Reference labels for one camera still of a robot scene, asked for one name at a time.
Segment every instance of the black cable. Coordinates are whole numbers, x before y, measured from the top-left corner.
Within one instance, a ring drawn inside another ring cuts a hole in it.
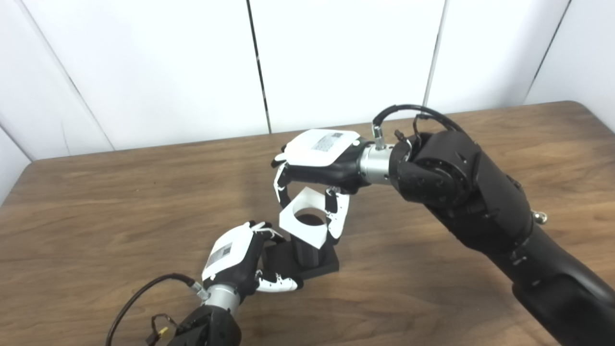
[[[189,276],[186,276],[184,274],[177,274],[177,273],[171,273],[171,274],[166,274],[166,275],[158,276],[157,278],[153,279],[152,281],[146,283],[145,286],[143,286],[140,290],[137,291],[137,293],[135,293],[132,296],[132,298],[130,298],[130,300],[124,305],[122,310],[120,310],[120,312],[117,314],[116,319],[111,324],[111,328],[109,329],[109,333],[107,333],[107,340],[105,342],[105,346],[111,346],[111,341],[113,340],[113,334],[115,334],[115,331],[117,329],[118,324],[120,323],[120,321],[122,321],[122,318],[124,317],[124,315],[126,315],[126,312],[128,311],[128,309],[130,309],[132,304],[134,304],[135,301],[137,301],[137,299],[143,293],[145,293],[145,291],[147,291],[148,289],[152,288],[156,284],[158,284],[158,283],[160,283],[162,281],[168,280],[168,279],[182,281],[186,285],[188,285],[188,287],[192,287],[194,285],[194,283],[195,283],[195,281],[192,278],[190,278]]]
[[[457,125],[456,122],[452,121],[450,118],[448,118],[444,114],[437,112],[431,108],[421,106],[421,105],[393,105],[389,108],[386,108],[382,112],[378,113],[378,115],[376,115],[376,117],[372,121],[372,124],[374,126],[380,126],[382,125],[386,117],[400,110],[421,111],[423,114],[416,115],[416,118],[433,119],[437,121],[438,123],[440,123],[442,126],[444,126],[449,131],[464,132],[461,126]]]

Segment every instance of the yellow connector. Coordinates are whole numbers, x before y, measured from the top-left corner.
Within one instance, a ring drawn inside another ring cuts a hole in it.
[[[169,330],[169,327],[164,327],[162,328],[159,332],[158,332],[158,337],[162,338],[162,336],[164,335],[164,333],[166,333]]]

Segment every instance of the cable connector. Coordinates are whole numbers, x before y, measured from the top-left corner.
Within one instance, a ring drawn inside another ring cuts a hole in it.
[[[160,339],[162,339],[164,333],[166,333],[168,330],[168,327],[164,327],[159,332],[153,332],[148,336],[147,339],[145,339],[145,343],[148,346],[155,346],[160,341]]]
[[[376,150],[385,149],[386,144],[384,143],[382,127],[380,127],[380,125],[372,125],[371,132],[374,135],[374,139],[376,142]]]
[[[205,302],[207,299],[209,299],[209,292],[207,292],[206,289],[203,288],[203,286],[201,286],[201,284],[199,284],[198,282],[194,282],[194,284],[192,284],[192,286],[190,286],[190,289],[192,289],[196,295],[201,299],[201,301]]]

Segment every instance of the screw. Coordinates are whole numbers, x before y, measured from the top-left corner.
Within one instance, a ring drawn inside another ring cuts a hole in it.
[[[532,211],[532,216],[534,217],[534,221],[538,223],[539,225],[544,225],[545,223],[547,223],[547,220],[549,219],[547,214],[541,211]]]

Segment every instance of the metal connector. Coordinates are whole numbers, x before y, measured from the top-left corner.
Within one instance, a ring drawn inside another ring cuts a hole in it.
[[[201,286],[201,284],[199,284],[198,282],[194,282],[194,284],[192,286],[190,286],[190,288],[196,293],[196,295],[203,301],[205,302],[207,299],[209,299],[210,294],[209,292],[207,292],[203,286]]]
[[[372,125],[371,133],[374,135],[374,140],[376,142],[376,150],[383,150],[386,148],[386,143],[384,143],[383,137],[383,129],[379,125]]]

